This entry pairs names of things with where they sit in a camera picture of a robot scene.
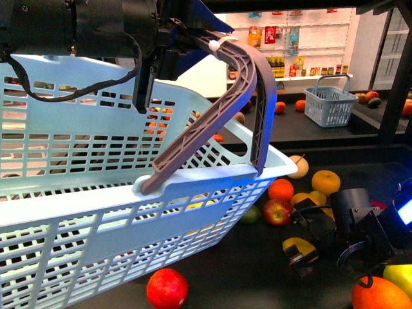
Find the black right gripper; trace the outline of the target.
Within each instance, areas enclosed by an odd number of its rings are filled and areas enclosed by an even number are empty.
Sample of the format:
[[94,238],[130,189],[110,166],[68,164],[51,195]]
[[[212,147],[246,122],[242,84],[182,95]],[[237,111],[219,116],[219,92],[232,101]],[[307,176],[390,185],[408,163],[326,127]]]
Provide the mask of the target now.
[[384,213],[385,209],[373,206],[367,190],[361,188],[335,192],[324,205],[309,199],[297,203],[291,218],[306,234],[294,237],[309,241],[319,257],[311,263],[291,262],[292,268],[306,277],[319,258],[326,258],[343,274],[370,280],[374,268],[394,253],[388,226],[381,218]]

